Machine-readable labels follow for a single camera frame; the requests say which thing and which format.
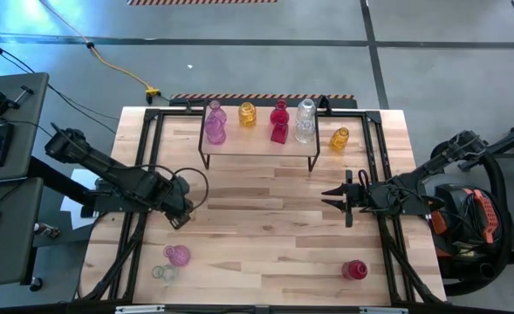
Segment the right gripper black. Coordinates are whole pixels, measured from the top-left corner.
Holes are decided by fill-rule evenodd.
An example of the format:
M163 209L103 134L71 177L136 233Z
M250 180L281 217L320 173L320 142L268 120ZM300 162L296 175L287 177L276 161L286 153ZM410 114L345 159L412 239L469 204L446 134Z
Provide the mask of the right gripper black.
M322 199L321 201L334 206L339 210L345 210L345 224L347 228L353 226L353 208L365 208L369 204L369 188L371 182L366 170L361 169L358 171L358 183L353 182L353 172L346 170L346 183L342 183L339 187L322 192L322 195L335 195L342 196L345 194L346 200L329 200Z

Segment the yellow slim ribbed vase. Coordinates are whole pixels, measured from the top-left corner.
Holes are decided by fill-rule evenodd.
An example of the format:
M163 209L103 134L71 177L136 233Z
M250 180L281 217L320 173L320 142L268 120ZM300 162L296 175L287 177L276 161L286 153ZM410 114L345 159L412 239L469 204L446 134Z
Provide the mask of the yellow slim ribbed vase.
M349 130L346 127L341 127L332 135L329 147L336 152L341 152L345 149L349 139Z

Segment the pink round glass vase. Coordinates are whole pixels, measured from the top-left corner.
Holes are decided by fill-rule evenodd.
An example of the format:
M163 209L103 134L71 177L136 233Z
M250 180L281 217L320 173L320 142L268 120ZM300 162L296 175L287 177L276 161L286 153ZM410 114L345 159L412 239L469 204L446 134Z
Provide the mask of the pink round glass vase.
M163 250L163 255L175 267L186 266L190 261L190 251L184 245L168 245Z

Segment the clear round ribbed vase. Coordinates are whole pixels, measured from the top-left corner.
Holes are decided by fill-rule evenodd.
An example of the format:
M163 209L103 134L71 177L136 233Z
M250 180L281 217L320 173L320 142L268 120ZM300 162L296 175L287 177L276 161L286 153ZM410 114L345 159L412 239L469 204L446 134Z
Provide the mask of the clear round ribbed vase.
M301 120L297 122L295 138L300 143L309 143L315 139L315 126L314 123L309 120Z

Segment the pink ribbed bell vase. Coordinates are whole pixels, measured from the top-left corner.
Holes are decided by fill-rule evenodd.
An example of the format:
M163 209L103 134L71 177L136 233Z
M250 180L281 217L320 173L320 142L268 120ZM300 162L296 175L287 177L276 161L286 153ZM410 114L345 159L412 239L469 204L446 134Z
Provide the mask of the pink ribbed bell vase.
M221 145L226 140L224 125L222 121L215 116L206 119L204 131L208 141L213 145Z

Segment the red ribbed cylinder bottle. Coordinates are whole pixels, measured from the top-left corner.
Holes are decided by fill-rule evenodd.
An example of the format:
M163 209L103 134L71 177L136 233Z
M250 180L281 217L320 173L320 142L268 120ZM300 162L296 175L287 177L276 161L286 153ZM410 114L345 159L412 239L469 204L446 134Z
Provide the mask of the red ribbed cylinder bottle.
M348 280L362 280L368 274L367 265L361 260L346 262L341 267L342 276Z

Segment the red pleated glass vase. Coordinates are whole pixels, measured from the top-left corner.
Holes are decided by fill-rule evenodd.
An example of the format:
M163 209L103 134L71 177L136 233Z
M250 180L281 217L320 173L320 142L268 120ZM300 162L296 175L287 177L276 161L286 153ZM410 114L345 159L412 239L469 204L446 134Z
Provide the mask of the red pleated glass vase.
M284 117L277 118L271 133L271 141L284 144L289 132L288 120Z

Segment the small purple swirl vase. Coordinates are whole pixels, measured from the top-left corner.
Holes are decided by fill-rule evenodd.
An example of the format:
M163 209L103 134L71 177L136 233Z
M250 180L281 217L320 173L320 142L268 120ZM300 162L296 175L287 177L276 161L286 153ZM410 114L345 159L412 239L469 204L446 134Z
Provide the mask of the small purple swirl vase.
M215 117L225 124L227 121L227 113L222 109L222 105L218 100L211 100L209 102L210 117Z

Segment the yellow embossed glass jar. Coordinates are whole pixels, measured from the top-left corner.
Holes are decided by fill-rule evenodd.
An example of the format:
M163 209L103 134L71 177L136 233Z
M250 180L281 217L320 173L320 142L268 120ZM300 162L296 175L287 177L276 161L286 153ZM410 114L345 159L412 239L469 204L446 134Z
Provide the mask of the yellow embossed glass jar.
M241 126L252 127L256 125L257 109L250 102L243 102L238 107L238 117Z

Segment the black left arm baseplate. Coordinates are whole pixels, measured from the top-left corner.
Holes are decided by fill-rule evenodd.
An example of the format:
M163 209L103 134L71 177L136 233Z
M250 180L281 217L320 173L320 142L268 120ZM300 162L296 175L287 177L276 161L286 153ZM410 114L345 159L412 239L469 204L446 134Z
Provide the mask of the black left arm baseplate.
M91 196L93 205L83 205L80 210L81 218L101 217L104 213L147 213L152 209L144 202L126 196L114 185L98 178L95 182L95 189L85 192Z

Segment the black right arm baseplate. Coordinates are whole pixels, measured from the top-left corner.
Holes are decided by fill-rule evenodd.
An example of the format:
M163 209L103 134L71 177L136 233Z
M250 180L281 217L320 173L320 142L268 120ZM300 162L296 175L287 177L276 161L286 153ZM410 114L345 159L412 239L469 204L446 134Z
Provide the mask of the black right arm baseplate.
M427 215L427 200L415 190L386 182L372 184L366 192L367 204L363 209L377 215Z

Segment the clear pleated glass vase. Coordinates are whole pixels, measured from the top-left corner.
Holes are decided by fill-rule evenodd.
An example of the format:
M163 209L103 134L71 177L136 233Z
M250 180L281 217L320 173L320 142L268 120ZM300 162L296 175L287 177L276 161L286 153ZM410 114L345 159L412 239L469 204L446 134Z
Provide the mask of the clear pleated glass vase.
M152 277L161 279L166 283L174 281L179 274L179 269L172 264L156 265L152 268Z

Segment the red smooth flask vase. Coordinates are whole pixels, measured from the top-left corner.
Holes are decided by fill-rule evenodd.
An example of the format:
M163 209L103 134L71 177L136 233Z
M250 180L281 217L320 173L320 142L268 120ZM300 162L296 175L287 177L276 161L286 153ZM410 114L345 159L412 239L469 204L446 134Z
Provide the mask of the red smooth flask vase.
M290 119L290 115L286 110L287 102L285 99L278 99L275 105L275 108L271 111L270 121L271 124L276 124L280 119L284 119L285 122L288 122Z

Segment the white paper sheet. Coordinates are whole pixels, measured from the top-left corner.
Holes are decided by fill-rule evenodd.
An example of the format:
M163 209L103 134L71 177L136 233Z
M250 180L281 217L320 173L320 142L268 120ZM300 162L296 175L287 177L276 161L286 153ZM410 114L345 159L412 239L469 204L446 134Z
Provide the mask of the white paper sheet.
M81 184L88 189L94 189L95 181L98 180L98 175L92 173L86 169L74 169L72 171L71 179ZM99 218L99 213L95 212L93 217L82 217L81 216L82 205L68 196L65 196L60 210L62 212L68 212L71 216L72 229L80 229L88 225L93 225L94 222Z

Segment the silver aluminium profile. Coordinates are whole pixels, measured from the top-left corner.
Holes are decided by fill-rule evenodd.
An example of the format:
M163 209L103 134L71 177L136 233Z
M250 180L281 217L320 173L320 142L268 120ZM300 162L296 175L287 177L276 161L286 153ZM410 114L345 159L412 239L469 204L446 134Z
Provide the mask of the silver aluminium profile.
M359 314L409 314L408 309L394 307L359 307Z
M164 305L128 305L118 306L115 308L114 314L163 314L165 313Z

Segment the hazard-striped black floor mat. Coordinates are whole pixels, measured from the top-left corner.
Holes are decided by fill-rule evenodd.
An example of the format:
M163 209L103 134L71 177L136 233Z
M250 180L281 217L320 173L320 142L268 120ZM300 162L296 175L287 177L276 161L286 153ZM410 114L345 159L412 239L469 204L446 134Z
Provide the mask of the hazard-striped black floor mat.
M285 99L289 106L295 106L304 99L311 99L316 104L325 97L331 107L342 109L357 109L358 103L352 94L319 94L319 93L179 93L171 97L172 105L179 105L204 100L219 100L227 105L240 105L248 101L253 104L274 105L277 99Z

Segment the black desk support beam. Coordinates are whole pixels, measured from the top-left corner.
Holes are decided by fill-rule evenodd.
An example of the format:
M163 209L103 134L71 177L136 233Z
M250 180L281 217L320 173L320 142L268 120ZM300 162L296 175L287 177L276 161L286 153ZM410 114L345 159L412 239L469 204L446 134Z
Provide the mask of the black desk support beam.
M95 205L94 197L86 193L88 191L86 187L61 174L58 170L36 157L31 157L30 159L27 176L41 178L48 188L69 197L83 206L92 208Z

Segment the orange and black device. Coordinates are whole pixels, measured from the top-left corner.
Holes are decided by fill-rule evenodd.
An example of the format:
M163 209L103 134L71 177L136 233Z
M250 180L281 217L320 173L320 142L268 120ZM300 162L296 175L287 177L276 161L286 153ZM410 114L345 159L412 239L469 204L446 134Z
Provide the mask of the orange and black device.
M502 221L492 196L480 188L435 187L428 218L441 274L447 279L490 279L497 273Z

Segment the grey desk with keyboard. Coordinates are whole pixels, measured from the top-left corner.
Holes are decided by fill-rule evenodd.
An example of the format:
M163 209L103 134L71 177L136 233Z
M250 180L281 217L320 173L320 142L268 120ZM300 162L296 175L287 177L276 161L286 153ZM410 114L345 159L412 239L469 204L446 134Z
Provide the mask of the grey desk with keyboard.
M0 92L9 100L17 100L24 92L22 86L33 91L17 102L18 109L11 108L2 115L14 128L5 162L0 167L0 181L24 178L28 173L48 81L45 72L0 76Z

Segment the grey desk with mouse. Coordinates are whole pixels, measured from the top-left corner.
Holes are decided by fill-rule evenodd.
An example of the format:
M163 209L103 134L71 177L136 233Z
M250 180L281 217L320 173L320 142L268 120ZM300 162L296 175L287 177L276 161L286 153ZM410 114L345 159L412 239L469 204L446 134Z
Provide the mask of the grey desk with mouse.
M40 178L0 183L0 285L32 282L34 225L43 188Z

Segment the black clamp tool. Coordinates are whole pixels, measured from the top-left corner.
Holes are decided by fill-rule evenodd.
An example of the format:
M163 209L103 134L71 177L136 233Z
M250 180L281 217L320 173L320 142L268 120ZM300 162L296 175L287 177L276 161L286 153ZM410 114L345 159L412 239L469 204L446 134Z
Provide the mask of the black clamp tool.
M0 92L0 116L3 116L9 109L19 109L21 106L19 101L22 100L25 96L34 94L34 91L25 85L21 85L20 88L23 91L15 100L8 99L4 93Z

